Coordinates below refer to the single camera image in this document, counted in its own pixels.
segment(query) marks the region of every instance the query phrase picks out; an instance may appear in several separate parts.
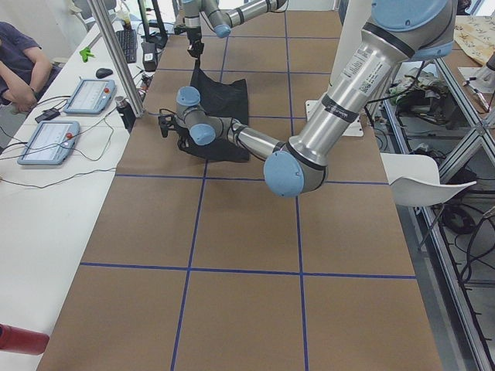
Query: table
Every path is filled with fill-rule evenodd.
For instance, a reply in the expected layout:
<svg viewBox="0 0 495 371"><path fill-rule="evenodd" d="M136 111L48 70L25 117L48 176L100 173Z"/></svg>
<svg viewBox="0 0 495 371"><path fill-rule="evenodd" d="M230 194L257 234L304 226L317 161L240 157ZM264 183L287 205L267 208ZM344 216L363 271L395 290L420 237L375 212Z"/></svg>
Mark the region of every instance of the table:
<svg viewBox="0 0 495 371"><path fill-rule="evenodd" d="M92 48L95 58L90 58L87 63L81 60L78 51L88 45L97 32L97 26L89 31L44 95L44 100L71 95L79 79L94 78L99 67L114 70L103 39ZM142 54L141 48L138 48L138 53ZM129 68L132 75L139 72L135 65L129 65ZM116 95L125 95L117 74L108 78L116 81ZM53 100L33 110L15 137L27 141L36 127L34 118L58 102ZM57 120L67 117L79 121L81 130L86 131L113 108L114 104L110 103L98 117L62 114ZM113 130L111 144L100 160L92 162L74 152L62 165L54 168L21 167L16 158L10 158L22 150L14 147L5 150L0 157L1 177L11 182L43 186L77 173L114 168L129 134L117 112L110 114L106 122L108 125L102 122L82 134L76 145L76 149L88 157L97 158ZM114 170L97 172L46 189L0 182L2 323L51 334L113 178ZM40 359L41 356L0 352L0 369L30 371L37 367Z"/></svg>
<svg viewBox="0 0 495 371"><path fill-rule="evenodd" d="M247 79L251 125L298 132L338 15L203 30L207 73ZM339 141L318 191L274 196L260 162L205 162L161 138L186 46L169 40L38 370L442 369L373 131Z"/></svg>

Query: white table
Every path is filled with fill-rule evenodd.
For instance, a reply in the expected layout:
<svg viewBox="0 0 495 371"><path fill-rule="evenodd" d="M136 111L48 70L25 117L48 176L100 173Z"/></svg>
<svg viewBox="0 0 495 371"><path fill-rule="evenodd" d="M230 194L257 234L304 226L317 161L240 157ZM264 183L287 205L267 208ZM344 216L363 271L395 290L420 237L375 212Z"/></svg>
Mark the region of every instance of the white table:
<svg viewBox="0 0 495 371"><path fill-rule="evenodd" d="M42 100L71 95L80 77L94 78L100 67L116 71L103 39L91 48L95 58L82 62L79 50L87 46L97 33L97 26L89 31ZM138 63L129 65L132 76L139 73L141 60L142 50L138 47ZM107 78L117 84L115 96L125 96L117 73ZM36 128L35 117L57 102L59 100L53 100L33 110L15 137L29 140ZM111 102L97 117L62 114L57 120L79 121L84 131L114 107ZM114 133L100 160L92 162L74 152L60 166L38 168L20 166L16 158L4 159L19 155L20 145L8 148L0 156L0 176L11 182L44 186L77 173L114 168L129 134L116 111L106 121ZM101 122L80 136L76 149L88 157L97 158L110 133L111 129ZM114 170L99 172L46 189L0 182L0 323L51 334L113 178ZM33 371L40 359L41 356L0 352L0 369Z"/></svg>

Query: person's arm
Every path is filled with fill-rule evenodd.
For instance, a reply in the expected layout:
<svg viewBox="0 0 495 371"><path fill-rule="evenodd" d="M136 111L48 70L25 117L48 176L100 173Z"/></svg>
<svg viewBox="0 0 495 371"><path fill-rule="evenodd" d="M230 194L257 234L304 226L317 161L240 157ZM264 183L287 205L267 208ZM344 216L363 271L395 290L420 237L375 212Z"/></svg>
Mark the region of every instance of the person's arm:
<svg viewBox="0 0 495 371"><path fill-rule="evenodd" d="M46 81L50 77L52 63L40 48L28 48L22 52L34 63L29 86L36 93L39 93L45 87Z"/></svg>
<svg viewBox="0 0 495 371"><path fill-rule="evenodd" d="M14 103L19 111L28 112L36 105L36 98L31 87L13 73L2 61L0 61L0 77L9 87L2 96Z"/></svg>

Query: power cord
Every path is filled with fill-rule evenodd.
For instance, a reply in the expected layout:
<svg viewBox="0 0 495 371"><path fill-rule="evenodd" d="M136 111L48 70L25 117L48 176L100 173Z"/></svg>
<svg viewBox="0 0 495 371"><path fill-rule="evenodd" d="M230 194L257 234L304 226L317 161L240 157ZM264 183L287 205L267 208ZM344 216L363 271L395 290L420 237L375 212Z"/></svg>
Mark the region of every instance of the power cord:
<svg viewBox="0 0 495 371"><path fill-rule="evenodd" d="M62 180L59 180L57 182L53 182L53 183L50 183L50 184L46 184L46 185L33 185L33 184L22 184L22 183L17 183L17 182L12 182L10 180L7 180L7 179L3 179L0 177L0 182L5 182L5 183L8 183L8 184L13 184L14 186L22 186L22 187L29 187L29 188L36 188L36 189L45 189L45 188L48 188L48 187L51 187L51 186L56 186L60 183L63 183L63 182L66 182L68 180L71 180L71 179L74 179L78 176L84 176L84 175L89 175L89 174L94 174L96 172L113 172L116 168L106 168L106 169L96 169L96 170L92 170L90 172L78 172L77 174L74 174L72 176L70 176L69 178L65 178L65 179L62 179Z"/></svg>

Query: light blue joint cap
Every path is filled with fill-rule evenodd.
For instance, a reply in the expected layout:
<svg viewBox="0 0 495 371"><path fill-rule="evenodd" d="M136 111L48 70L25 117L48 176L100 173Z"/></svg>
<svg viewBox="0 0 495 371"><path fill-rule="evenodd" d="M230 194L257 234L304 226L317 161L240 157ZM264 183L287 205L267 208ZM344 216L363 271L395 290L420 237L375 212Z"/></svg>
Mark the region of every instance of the light blue joint cap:
<svg viewBox="0 0 495 371"><path fill-rule="evenodd" d="M215 140L215 129L208 124L196 124L189 129L189 134L197 145L208 145Z"/></svg>
<svg viewBox="0 0 495 371"><path fill-rule="evenodd" d="M282 197L296 197L304 188L301 165L290 153L277 151L265 161L265 181L270 190Z"/></svg>
<svg viewBox="0 0 495 371"><path fill-rule="evenodd" d="M390 32L417 29L434 19L448 0L374 0L371 16Z"/></svg>
<svg viewBox="0 0 495 371"><path fill-rule="evenodd" d="M414 56L408 62L418 62L419 60L433 60L435 58L441 58L452 52L454 42L446 43L432 48L421 49L416 52Z"/></svg>
<svg viewBox="0 0 495 371"><path fill-rule="evenodd" d="M195 87L181 87L176 100L177 104L185 107L197 106L201 101L201 94Z"/></svg>
<svg viewBox="0 0 495 371"><path fill-rule="evenodd" d="M230 35L231 28L229 25L218 25L213 29L218 37L223 39Z"/></svg>

